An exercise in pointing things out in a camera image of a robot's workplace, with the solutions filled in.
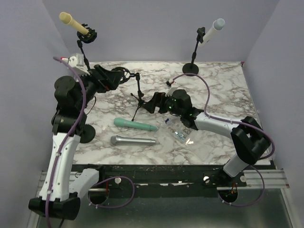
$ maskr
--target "microphone grille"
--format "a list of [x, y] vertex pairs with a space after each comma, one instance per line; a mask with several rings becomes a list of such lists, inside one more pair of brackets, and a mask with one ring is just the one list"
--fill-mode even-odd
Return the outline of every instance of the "microphone grille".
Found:
[[112, 144], [112, 145], [116, 145], [116, 143], [117, 143], [116, 136], [117, 136], [117, 135], [113, 135], [113, 136], [111, 137], [111, 144]]

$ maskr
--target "round stand base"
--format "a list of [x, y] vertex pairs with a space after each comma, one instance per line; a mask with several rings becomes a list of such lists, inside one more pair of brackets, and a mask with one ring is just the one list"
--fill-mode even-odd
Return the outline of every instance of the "round stand base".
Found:
[[199, 73], [199, 67], [195, 64], [192, 65], [191, 67], [191, 63], [186, 63], [183, 67], [182, 67], [182, 71], [183, 73], [192, 73], [192, 74], [198, 74]]
[[80, 143], [89, 143], [91, 142], [96, 135], [95, 128], [91, 125], [85, 124], [84, 130], [80, 136]]

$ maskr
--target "beige object on stand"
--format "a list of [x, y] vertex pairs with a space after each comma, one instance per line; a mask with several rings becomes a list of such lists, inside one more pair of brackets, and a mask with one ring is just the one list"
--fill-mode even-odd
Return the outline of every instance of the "beige object on stand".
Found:
[[89, 32], [89, 30], [87, 30], [85, 27], [83, 27], [81, 24], [79, 24], [76, 20], [74, 20], [72, 15], [69, 13], [61, 12], [59, 14], [59, 19], [66, 25], [72, 26], [73, 28], [75, 28], [78, 32], [80, 32], [83, 35], [86, 35]]

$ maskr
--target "table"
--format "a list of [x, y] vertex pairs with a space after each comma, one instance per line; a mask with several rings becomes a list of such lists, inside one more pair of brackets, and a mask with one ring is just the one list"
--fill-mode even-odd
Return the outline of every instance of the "table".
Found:
[[[154, 92], [166, 92], [165, 82], [182, 74], [184, 63], [178, 62], [96, 62], [106, 69], [125, 67], [141, 75], [141, 89], [148, 101]], [[257, 119], [252, 99], [246, 85], [245, 77], [239, 62], [231, 63], [196, 63], [199, 74], [207, 81], [211, 90], [208, 112], [223, 117], [244, 118], [250, 115]], [[191, 96], [196, 108], [203, 108], [207, 99], [207, 90], [203, 82], [196, 77], [184, 76], [176, 80], [173, 86], [185, 89]], [[137, 107], [137, 101], [130, 96], [137, 94], [134, 78], [119, 85], [115, 91], [96, 94], [97, 102], [88, 115], [87, 124], [96, 129], [95, 138], [87, 144], [80, 144], [75, 156], [75, 164], [225, 164], [235, 154], [231, 139], [206, 132], [195, 132], [192, 145], [185, 145], [173, 138], [164, 121], [172, 118], [170, 114], [150, 114], [140, 109], [135, 121], [156, 125], [156, 132], [142, 131], [114, 126], [114, 118], [131, 120]], [[92, 107], [88, 104], [86, 113]], [[138, 138], [155, 138], [155, 146], [112, 146], [113, 135]], [[258, 164], [269, 164], [269, 160], [258, 161]]]

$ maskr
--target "black tripod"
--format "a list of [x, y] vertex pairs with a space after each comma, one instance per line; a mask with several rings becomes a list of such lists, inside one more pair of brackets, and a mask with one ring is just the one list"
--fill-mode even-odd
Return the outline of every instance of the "black tripod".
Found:
[[138, 106], [137, 106], [137, 109], [136, 109], [136, 111], [134, 113], [134, 116], [133, 116], [131, 121], [134, 121], [134, 118], [136, 116], [137, 111], [145, 104], [145, 101], [142, 99], [144, 94], [142, 93], [141, 87], [140, 87], [140, 84], [139, 84], [139, 80], [141, 79], [139, 73], [135, 74], [135, 79], [137, 81], [137, 89], [138, 89], [137, 90], [137, 95], [138, 95], [138, 97], [136, 97], [133, 93], [131, 93], [131, 96], [135, 97], [135, 99], [138, 101]]
[[124, 76], [121, 79], [119, 84], [123, 84], [123, 83], [129, 81], [129, 79], [131, 77], [135, 77], [135, 79], [137, 81], [137, 95], [138, 95], [138, 97], [136, 97], [133, 93], [131, 93], [131, 96], [133, 96], [138, 101], [138, 106], [137, 106], [135, 114], [134, 114], [134, 116], [131, 120], [131, 121], [134, 121], [134, 118], [136, 116], [137, 111], [145, 104], [145, 101], [142, 99], [144, 94], [141, 91], [141, 86], [140, 86], [141, 77], [140, 77], [140, 74], [139, 73], [130, 73], [130, 71], [127, 68], [121, 67], [121, 66], [113, 68], [112, 71], [123, 71], [124, 72]]
[[195, 45], [194, 52], [192, 54], [192, 61], [191, 61], [191, 63], [186, 63], [182, 68], [182, 71], [184, 74], [185, 73], [192, 73], [192, 74], [199, 73], [199, 67], [194, 64], [194, 60], [196, 58], [196, 51], [198, 49], [199, 42], [200, 43], [203, 42], [203, 36], [205, 35], [205, 27], [199, 28], [197, 30], [197, 33], [198, 33], [198, 36], [196, 37], [196, 45]]

